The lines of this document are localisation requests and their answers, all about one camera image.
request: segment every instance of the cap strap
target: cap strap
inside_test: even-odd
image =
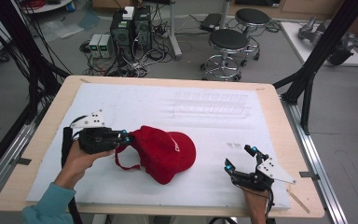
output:
[[[140,164],[137,164],[137,165],[133,165],[132,167],[125,167],[125,166],[122,166],[120,164],[120,161],[118,160],[118,153],[124,151],[126,147],[118,147],[116,148],[115,150],[115,163],[117,166],[119,166],[121,169],[123,170],[131,170],[131,169],[136,169],[136,170],[140,170],[141,169],[141,165]]]

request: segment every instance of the person's left hand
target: person's left hand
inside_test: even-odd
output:
[[[86,170],[91,167],[95,160],[112,155],[113,152],[114,150],[111,150],[90,155],[80,149],[78,141],[75,140],[65,165],[55,179],[54,184],[65,189],[73,189],[77,181],[84,176]]]

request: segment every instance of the red object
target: red object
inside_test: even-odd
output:
[[[131,146],[138,151],[141,165],[162,185],[171,182],[177,173],[190,168],[196,160],[196,147],[184,133],[166,133],[160,129],[142,126],[130,135],[134,137]],[[140,169],[140,165],[132,167],[120,165],[117,154],[126,147],[116,148],[116,165],[123,170]]]

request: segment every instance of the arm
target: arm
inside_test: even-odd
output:
[[[22,210],[24,223],[73,223],[70,214],[65,213],[68,203],[75,196],[74,186],[86,170],[98,158],[111,155],[112,151],[105,151],[89,155],[80,149],[77,141],[71,146],[65,165],[57,175],[54,183],[37,203]]]
[[[242,188],[252,224],[266,224],[268,192]]]

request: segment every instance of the white plastic bracket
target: white plastic bracket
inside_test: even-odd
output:
[[[289,184],[295,184],[296,181],[272,158],[268,158],[257,166],[257,170],[267,175],[269,178],[281,180]]]
[[[103,111],[101,109],[71,124],[71,128],[102,128],[102,127],[104,127],[104,119],[103,119]]]

